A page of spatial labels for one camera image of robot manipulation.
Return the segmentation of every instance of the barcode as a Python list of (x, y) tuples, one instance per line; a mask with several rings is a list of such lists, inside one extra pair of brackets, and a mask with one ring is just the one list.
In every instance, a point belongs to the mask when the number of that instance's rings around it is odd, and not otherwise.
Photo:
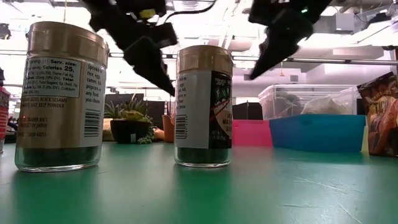
[(188, 117), (187, 115), (177, 115), (175, 117), (175, 138), (186, 139), (188, 137)]
[(86, 109), (84, 137), (98, 137), (100, 135), (101, 112)]

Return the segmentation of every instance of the blue plastic bin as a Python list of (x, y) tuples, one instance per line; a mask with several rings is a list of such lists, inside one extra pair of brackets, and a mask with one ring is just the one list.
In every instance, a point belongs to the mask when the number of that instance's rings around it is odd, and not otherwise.
[(360, 152), (363, 115), (303, 114), (269, 121), (274, 147), (311, 152)]

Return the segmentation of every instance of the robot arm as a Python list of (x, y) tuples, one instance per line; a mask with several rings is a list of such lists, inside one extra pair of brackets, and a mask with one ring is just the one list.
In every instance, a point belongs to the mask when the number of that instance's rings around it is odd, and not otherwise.
[[(162, 60), (161, 48), (177, 44), (171, 23), (157, 26), (148, 22), (154, 15), (166, 14), (165, 0), (81, 0), (91, 13), (90, 26), (106, 29), (124, 59), (134, 71), (174, 96), (174, 88)], [(251, 79), (257, 78), (285, 58), (296, 53), (297, 43), (313, 33), (312, 25), (331, 0), (253, 0), (249, 22), (267, 26), (267, 39), (260, 45), (261, 55)], [(201, 11), (176, 12), (193, 14)]]

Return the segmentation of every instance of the desk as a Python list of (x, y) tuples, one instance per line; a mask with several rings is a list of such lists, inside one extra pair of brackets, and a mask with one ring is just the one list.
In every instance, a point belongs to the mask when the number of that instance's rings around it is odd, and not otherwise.
[(234, 148), (223, 169), (174, 163), (171, 144), (104, 143), (98, 167), (30, 174), (0, 159), (5, 224), (398, 223), (398, 160)]

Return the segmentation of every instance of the gold metal lid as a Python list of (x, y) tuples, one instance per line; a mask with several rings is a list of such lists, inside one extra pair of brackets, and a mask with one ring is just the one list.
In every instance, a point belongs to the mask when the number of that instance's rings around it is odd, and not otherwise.
[(109, 47), (91, 31), (61, 22), (36, 22), (28, 33), (28, 55), (61, 54), (108, 65)]
[(232, 56), (222, 47), (196, 45), (178, 53), (177, 74), (188, 70), (212, 70), (232, 76), (232, 69)]

